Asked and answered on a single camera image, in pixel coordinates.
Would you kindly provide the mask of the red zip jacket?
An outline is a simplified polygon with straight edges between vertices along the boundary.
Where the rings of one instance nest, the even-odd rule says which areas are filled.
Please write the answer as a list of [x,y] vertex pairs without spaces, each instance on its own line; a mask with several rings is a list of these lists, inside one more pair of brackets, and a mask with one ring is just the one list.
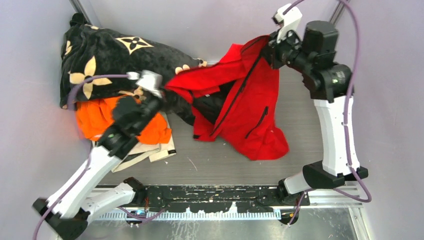
[[190,104],[195,140],[222,138],[252,161],[289,152],[275,120],[280,73],[261,55],[269,40],[262,35],[232,44],[218,63],[181,71],[166,84]]

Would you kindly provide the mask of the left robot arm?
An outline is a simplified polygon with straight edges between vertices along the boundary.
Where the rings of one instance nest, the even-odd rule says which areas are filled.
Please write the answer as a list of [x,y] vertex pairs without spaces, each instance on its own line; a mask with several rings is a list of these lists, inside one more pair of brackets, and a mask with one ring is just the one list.
[[93,198],[89,194],[139,143],[137,137],[161,110],[163,100],[151,95],[138,103],[131,96],[118,100],[113,123],[105,130],[72,177],[49,198],[38,198],[32,207],[63,240],[76,240],[101,215],[123,205],[142,206],[147,189],[129,177],[113,189]]

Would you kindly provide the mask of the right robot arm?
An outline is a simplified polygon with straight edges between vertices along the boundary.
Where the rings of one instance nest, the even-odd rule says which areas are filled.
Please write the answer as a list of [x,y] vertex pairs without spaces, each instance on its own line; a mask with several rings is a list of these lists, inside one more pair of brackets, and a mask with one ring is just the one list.
[[335,62],[338,30],[329,22],[314,20],[303,37],[294,26],[282,26],[271,34],[262,55],[273,69],[287,66],[302,75],[318,114],[323,159],[303,166],[301,172],[282,179],[276,190],[283,205],[291,205],[297,194],[313,189],[338,190],[347,181],[362,182],[369,176],[360,165],[352,130],[353,94],[349,89],[352,70]]

